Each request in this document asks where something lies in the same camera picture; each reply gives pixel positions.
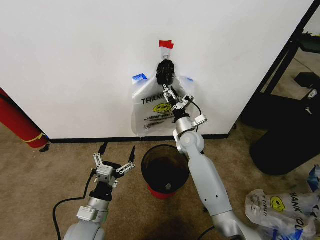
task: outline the white plastic bag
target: white plastic bag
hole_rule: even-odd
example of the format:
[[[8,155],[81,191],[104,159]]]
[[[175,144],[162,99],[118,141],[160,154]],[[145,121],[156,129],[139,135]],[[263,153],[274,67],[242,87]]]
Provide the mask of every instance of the white plastic bag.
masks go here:
[[[150,79],[144,74],[134,76],[133,84],[133,114],[132,130],[139,137],[145,137],[153,132],[174,130],[174,115],[172,106],[167,103],[163,95],[163,87],[157,82],[156,76]],[[183,76],[174,76],[171,85],[180,98],[186,94],[194,94],[194,81]],[[193,107],[189,106],[187,112],[191,114]]]
[[[305,240],[316,234],[313,211],[318,204],[316,193],[265,195],[257,189],[246,196],[245,214],[251,222],[276,230],[278,236],[286,237],[283,239]]]

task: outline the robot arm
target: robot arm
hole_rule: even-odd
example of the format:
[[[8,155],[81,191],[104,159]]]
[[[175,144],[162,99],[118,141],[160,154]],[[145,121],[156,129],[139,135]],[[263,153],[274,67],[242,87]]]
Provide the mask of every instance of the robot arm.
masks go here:
[[[193,97],[186,95],[182,101],[175,91],[164,84],[163,95],[172,104],[176,129],[173,136],[181,154],[189,156],[189,170],[203,205],[207,208],[213,225],[225,237],[231,239],[261,240],[256,231],[243,224],[234,214],[226,188],[217,169],[208,157],[201,152],[205,147],[204,138],[193,130],[207,121],[203,114],[194,121],[185,112]]]
[[[91,191],[87,205],[81,206],[77,213],[79,222],[72,225],[64,240],[103,240],[105,231],[101,225],[106,222],[108,206],[112,201],[112,191],[117,187],[117,179],[123,177],[135,167],[135,147],[133,147],[129,162],[124,166],[103,161],[100,153],[94,153],[96,164],[97,183],[95,190]]]

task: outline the white wall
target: white wall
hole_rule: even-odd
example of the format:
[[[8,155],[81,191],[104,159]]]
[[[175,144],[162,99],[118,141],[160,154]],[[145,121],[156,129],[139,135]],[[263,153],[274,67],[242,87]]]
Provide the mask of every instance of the white wall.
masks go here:
[[[227,134],[312,2],[6,1],[0,86],[52,139],[133,137],[131,78],[154,74],[172,40],[201,132]]]
[[[306,24],[303,33],[310,33],[313,36],[320,35],[320,7],[318,7],[309,22]]]

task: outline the red pole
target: red pole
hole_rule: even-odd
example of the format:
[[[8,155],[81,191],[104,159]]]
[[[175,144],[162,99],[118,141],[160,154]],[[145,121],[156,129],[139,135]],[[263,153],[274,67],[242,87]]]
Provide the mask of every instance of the red pole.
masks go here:
[[[14,132],[32,148],[44,146],[48,139],[17,107],[10,103],[10,97],[0,88],[0,122]]]

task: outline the red tape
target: red tape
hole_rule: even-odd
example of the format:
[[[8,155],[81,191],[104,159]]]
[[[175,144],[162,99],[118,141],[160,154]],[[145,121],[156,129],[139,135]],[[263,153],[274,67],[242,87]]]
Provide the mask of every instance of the red tape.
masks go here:
[[[174,48],[174,44],[172,43],[172,40],[170,41],[159,41],[159,47],[164,47],[167,49],[173,49]]]

